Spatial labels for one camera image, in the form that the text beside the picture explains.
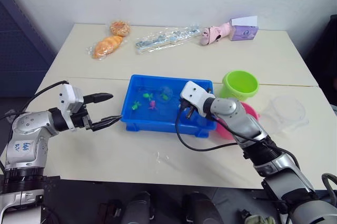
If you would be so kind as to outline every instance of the purple label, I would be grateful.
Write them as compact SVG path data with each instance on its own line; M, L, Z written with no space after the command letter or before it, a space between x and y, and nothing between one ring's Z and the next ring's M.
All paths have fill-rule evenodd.
M232 41L252 40L259 30L257 26L234 25L233 27L230 34L230 40Z

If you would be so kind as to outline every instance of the clear plastic container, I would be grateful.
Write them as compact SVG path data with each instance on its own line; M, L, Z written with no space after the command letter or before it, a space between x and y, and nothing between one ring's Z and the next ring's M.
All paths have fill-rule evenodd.
M268 133L296 129L309 123L304 106L295 98L281 95L274 98L260 114L260 123Z

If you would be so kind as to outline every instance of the green toy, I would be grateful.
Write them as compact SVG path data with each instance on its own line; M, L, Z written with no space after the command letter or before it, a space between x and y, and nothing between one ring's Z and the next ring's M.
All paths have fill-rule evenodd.
M133 106L131 107L132 110L137 110L139 108L139 106L141 106L142 104L138 101L133 102Z
M148 93L144 93L143 94L143 98L148 99L149 101L151 101L153 99L153 93L148 94Z
M169 96L167 96L167 95L164 94L164 93L160 94L160 96L161 96L162 99L165 100L165 101L169 100Z

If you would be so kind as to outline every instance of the plastic wrap package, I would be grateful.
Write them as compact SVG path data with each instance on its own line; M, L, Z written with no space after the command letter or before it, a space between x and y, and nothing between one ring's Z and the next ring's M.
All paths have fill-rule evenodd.
M184 44L188 40L200 36L198 25L189 27L166 27L164 30L151 33L146 37L138 38L136 49L138 53L152 52L167 47Z
M130 25L124 21L114 21L109 26L109 33L112 36L106 37L89 47L88 53L92 58L102 60L114 52L121 44L126 42L125 36L130 33Z

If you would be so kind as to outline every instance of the pink toy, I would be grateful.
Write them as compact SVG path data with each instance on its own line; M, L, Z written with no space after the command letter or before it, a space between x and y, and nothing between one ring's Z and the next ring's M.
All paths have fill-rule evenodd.
M157 107L156 107L156 101L152 100L152 101L150 102L150 107L149 107L149 109L151 109L151 110L154 110L154 109L158 110Z
M246 110L246 113L253 116L257 121L259 120L259 117L260 117L259 114L257 112L255 112L255 110L250 105L248 105L244 102L241 102L241 104L244 107L244 109ZM222 138L225 138L227 140L233 140L232 134L229 131L227 131L225 128L223 128L223 126L221 126L220 124L217 123L215 130L218 134L221 135Z
M208 45L213 43L214 41L218 41L219 39L229 35L231 29L232 26L229 22L224 23L219 27L211 26L209 28L205 28L202 32L200 43L202 45Z

